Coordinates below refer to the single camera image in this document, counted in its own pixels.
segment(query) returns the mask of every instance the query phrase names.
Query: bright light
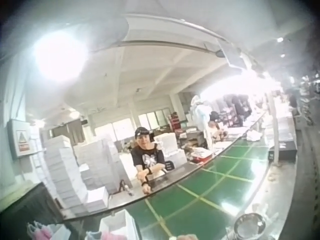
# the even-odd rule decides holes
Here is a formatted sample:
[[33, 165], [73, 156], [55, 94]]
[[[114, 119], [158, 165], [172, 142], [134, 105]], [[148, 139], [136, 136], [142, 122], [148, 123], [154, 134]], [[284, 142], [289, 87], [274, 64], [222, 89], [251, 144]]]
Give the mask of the bright light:
[[273, 88], [273, 84], [273, 81], [258, 78], [254, 71], [245, 71], [214, 83], [200, 94], [200, 98], [210, 102], [228, 94], [259, 95]]
[[72, 118], [72, 119], [77, 119], [77, 118], [80, 117], [80, 112], [78, 112], [78, 111], [72, 111], [69, 116], [70, 116], [70, 118]]
[[45, 123], [45, 121], [43, 121], [43, 120], [35, 120], [35, 121], [34, 121], [34, 125], [35, 125], [37, 128], [42, 129], [42, 128], [46, 125], [46, 123]]
[[289, 78], [290, 78], [290, 83], [294, 84], [295, 83], [295, 78], [293, 76], [291, 76]]
[[44, 77], [61, 81], [78, 77], [88, 56], [86, 46], [63, 31], [41, 38], [34, 46], [34, 53]]

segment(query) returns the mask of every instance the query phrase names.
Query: bright window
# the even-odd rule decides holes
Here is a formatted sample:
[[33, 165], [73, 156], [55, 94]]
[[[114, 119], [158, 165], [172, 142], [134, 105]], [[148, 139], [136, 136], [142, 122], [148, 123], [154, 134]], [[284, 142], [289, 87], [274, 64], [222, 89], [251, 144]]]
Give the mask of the bright window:
[[103, 136], [105, 134], [109, 134], [112, 138], [112, 141], [114, 142], [117, 141], [115, 130], [114, 130], [114, 127], [112, 126], [112, 123], [97, 127], [94, 131], [97, 136]]
[[151, 129], [159, 128], [159, 124], [158, 124], [158, 120], [157, 120], [155, 112], [149, 112], [146, 114], [146, 116], [148, 117]]
[[135, 130], [130, 118], [116, 121], [112, 125], [114, 128], [116, 139], [118, 141], [130, 138], [135, 135]]
[[142, 127], [148, 129], [149, 131], [151, 130], [147, 114], [140, 115], [139, 120]]
[[164, 112], [162, 110], [155, 111], [156, 118], [158, 120], [159, 126], [167, 125], [167, 120], [165, 118]]
[[157, 129], [168, 124], [167, 116], [170, 115], [170, 109], [165, 108], [162, 110], [157, 110], [149, 112], [146, 114], [141, 114], [139, 120], [142, 127], [148, 130]]
[[167, 122], [167, 124], [169, 124], [168, 121], [167, 121], [167, 118], [171, 114], [170, 109], [169, 108], [165, 108], [162, 111], [163, 111], [163, 114], [164, 114], [164, 117], [165, 117], [165, 121]]

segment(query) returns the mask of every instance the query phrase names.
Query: conveyor belt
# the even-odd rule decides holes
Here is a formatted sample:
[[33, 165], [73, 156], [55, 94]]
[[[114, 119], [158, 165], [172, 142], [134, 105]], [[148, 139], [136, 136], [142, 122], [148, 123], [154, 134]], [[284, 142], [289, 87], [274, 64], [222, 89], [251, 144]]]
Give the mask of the conveyor belt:
[[[263, 140], [240, 139], [191, 176], [126, 209], [142, 239], [195, 234], [200, 240], [219, 240], [259, 187], [269, 166], [267, 156]], [[99, 221], [97, 216], [84, 220], [83, 230], [97, 231]]]

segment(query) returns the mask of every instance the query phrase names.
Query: graphic print t-shirt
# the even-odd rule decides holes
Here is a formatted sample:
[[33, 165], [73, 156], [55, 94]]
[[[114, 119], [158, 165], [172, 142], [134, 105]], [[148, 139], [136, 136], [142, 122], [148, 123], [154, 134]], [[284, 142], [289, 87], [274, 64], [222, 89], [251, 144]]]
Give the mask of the graphic print t-shirt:
[[[134, 166], [141, 165], [142, 169], [150, 168], [156, 164], [166, 164], [164, 153], [162, 152], [160, 146], [157, 145], [156, 143], [154, 144], [153, 149], [148, 149], [148, 150], [142, 149], [139, 146], [134, 147], [131, 150], [131, 156], [133, 160], [133, 165]], [[163, 175], [163, 174], [164, 172], [160, 171], [157, 174], [157, 176], [154, 176], [154, 177], [159, 177], [160, 175]]]

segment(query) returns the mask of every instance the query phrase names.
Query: woman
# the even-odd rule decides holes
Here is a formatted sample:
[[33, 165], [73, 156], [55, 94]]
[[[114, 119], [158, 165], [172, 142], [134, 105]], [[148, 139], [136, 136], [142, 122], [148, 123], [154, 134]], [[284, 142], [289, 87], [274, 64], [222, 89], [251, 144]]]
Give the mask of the woman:
[[145, 127], [138, 127], [134, 133], [137, 146], [131, 150], [137, 179], [141, 182], [144, 194], [151, 193], [149, 180], [166, 173], [165, 157], [160, 145], [150, 141], [150, 133]]
[[228, 136], [227, 129], [219, 125], [219, 120], [219, 114], [215, 111], [212, 111], [208, 125], [213, 142], [223, 142]]

